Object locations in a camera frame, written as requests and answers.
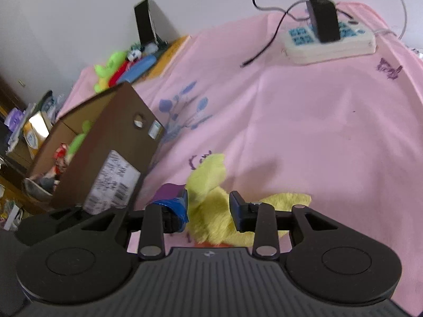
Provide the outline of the black phone leaning on wall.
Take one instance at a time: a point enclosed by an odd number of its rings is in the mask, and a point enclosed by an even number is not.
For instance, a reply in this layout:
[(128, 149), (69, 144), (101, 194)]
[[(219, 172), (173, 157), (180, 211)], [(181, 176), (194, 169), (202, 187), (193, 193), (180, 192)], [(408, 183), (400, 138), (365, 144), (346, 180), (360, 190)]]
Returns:
[(142, 45), (158, 44), (158, 37), (151, 16), (149, 0), (143, 0), (134, 7), (138, 36)]

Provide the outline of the red plush toy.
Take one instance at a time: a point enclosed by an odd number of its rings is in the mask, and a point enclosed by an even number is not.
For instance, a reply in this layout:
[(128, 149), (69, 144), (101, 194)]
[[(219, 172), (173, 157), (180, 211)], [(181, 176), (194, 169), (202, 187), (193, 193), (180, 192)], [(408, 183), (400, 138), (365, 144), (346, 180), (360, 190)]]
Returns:
[(121, 78), (121, 76), (127, 72), (131, 67), (133, 63), (129, 60), (125, 60), (121, 66), (117, 69), (117, 71), (111, 76), (111, 78), (108, 81), (108, 87), (113, 87), (116, 85), (117, 81)]

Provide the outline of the green head plush doll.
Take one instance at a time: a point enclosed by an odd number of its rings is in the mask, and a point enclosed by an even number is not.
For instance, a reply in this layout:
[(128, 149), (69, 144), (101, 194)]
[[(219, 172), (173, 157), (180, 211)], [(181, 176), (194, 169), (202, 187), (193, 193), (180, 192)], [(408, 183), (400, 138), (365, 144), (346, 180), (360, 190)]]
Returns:
[(82, 132), (78, 134), (68, 146), (68, 149), (67, 149), (68, 155), (73, 156), (76, 153), (76, 151), (79, 150), (88, 132), (90, 132), (92, 125), (93, 123), (90, 120), (86, 120), (82, 123)]

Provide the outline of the green yellow plush toy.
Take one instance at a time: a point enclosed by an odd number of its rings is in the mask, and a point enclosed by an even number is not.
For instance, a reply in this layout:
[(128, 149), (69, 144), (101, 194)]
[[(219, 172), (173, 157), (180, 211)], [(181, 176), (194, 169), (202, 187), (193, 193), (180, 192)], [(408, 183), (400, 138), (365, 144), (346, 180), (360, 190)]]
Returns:
[(114, 52), (111, 54), (105, 65), (96, 64), (94, 66), (98, 80), (94, 85), (95, 93), (101, 93), (109, 88), (111, 77), (118, 71), (127, 58), (127, 52)]

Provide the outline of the pink printed tablecloth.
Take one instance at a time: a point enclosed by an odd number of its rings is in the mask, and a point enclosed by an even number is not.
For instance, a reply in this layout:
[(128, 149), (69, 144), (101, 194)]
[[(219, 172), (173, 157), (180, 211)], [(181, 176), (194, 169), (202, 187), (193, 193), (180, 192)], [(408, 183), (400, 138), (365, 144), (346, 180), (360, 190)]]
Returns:
[(393, 249), (394, 300), (422, 311), (422, 60), (394, 35), (375, 54), (294, 65), (282, 44), (244, 67), (277, 14), (193, 36), (163, 77), (135, 85), (167, 129), (137, 205), (184, 184), (202, 157), (225, 156), (223, 188), (247, 201), (305, 193), (320, 213)]

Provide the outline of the blue oval case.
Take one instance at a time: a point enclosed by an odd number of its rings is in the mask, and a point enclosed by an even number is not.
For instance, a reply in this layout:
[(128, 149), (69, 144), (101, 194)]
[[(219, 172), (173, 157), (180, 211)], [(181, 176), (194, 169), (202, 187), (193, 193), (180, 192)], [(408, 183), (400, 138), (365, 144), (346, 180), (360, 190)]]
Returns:
[(138, 80), (143, 74), (150, 70), (154, 64), (157, 62), (155, 55), (150, 54), (138, 62), (136, 62), (128, 71), (124, 72), (120, 78), (117, 80), (117, 84), (128, 82), (134, 83)]

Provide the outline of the white power strip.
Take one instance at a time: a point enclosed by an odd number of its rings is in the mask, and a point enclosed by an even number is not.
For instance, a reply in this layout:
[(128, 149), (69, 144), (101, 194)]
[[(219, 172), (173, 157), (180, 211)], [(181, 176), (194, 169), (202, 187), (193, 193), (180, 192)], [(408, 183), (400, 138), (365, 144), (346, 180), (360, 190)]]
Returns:
[(376, 52), (374, 32), (356, 20), (338, 23), (340, 39), (321, 43), (311, 24), (282, 34), (285, 53), (295, 64), (315, 64), (335, 59), (359, 57)]

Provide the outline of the small panda toy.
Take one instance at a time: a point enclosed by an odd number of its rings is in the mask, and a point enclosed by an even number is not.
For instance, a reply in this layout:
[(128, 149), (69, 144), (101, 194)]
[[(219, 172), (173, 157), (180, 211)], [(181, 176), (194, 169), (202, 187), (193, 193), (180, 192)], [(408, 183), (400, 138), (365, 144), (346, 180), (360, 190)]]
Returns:
[(150, 54), (154, 54), (158, 51), (158, 45), (156, 43), (149, 43), (146, 46), (140, 43), (134, 43), (131, 45), (127, 52), (127, 60), (129, 62), (137, 62), (139, 59), (146, 57)]

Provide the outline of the black charger adapter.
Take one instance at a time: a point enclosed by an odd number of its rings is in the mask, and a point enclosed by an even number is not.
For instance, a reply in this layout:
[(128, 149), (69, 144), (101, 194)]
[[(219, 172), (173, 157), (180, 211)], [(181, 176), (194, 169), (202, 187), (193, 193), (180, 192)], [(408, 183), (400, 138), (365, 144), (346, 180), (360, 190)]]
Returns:
[(331, 0), (308, 0), (307, 11), (312, 30), (320, 43), (329, 43), (341, 39), (335, 4)]

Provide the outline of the purple white package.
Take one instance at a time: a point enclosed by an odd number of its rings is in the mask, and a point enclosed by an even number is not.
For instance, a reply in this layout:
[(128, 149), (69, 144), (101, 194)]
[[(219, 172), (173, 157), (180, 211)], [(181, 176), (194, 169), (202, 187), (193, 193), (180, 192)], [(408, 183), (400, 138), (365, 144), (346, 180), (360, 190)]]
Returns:
[(24, 124), (31, 117), (35, 107), (35, 103), (30, 103), (28, 104), (26, 110), (24, 110), (23, 112), (14, 107), (14, 109), (11, 110), (11, 112), (9, 112), (9, 114), (6, 116), (4, 124), (11, 131), (11, 135), (7, 142), (8, 152), (11, 152), (15, 148), (16, 144), (19, 141), (19, 137), (23, 130)]

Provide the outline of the yellow white tissue pack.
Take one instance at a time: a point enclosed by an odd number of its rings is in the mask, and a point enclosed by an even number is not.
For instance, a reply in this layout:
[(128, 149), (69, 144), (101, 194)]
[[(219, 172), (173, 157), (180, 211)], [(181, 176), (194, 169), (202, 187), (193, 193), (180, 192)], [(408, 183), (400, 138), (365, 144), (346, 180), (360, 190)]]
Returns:
[(24, 124), (23, 134), (31, 159), (34, 159), (44, 141), (48, 138), (52, 124), (47, 114), (38, 111)]

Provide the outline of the yellow green towel bundle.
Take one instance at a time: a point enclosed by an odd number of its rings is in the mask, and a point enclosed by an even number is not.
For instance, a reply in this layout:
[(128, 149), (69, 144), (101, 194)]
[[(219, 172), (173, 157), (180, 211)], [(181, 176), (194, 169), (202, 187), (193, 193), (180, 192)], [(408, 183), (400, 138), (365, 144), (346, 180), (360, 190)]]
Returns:
[(229, 193), (220, 185), (226, 179), (224, 155), (208, 156), (186, 182), (188, 234), (196, 244), (251, 247), (255, 234), (236, 230), (229, 207)]

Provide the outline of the brown cardboard box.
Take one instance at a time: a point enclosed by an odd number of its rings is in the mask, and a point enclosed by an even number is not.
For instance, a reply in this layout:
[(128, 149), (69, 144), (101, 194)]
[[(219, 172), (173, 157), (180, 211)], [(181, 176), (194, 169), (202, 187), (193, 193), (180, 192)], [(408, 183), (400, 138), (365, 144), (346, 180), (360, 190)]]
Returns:
[(68, 167), (51, 201), (43, 203), (29, 197), (44, 210), (83, 204), (93, 208), (95, 203), (102, 208), (127, 205), (140, 190), (164, 134), (163, 125), (147, 104), (124, 82), (60, 117), (26, 178), (45, 176), (54, 164), (55, 150), (62, 143), (69, 146), (86, 120), (93, 123), (90, 132), (73, 156), (67, 154)]

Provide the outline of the yellow book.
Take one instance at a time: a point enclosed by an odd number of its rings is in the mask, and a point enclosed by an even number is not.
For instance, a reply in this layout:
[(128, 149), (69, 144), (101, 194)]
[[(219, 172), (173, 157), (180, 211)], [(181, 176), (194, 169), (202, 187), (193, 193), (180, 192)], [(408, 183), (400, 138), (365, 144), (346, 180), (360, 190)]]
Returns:
[(191, 39), (190, 35), (186, 35), (173, 41), (165, 52), (160, 55), (158, 61), (143, 76), (143, 80), (152, 80), (157, 77), (163, 77), (171, 65), (175, 62), (178, 55), (183, 51)]

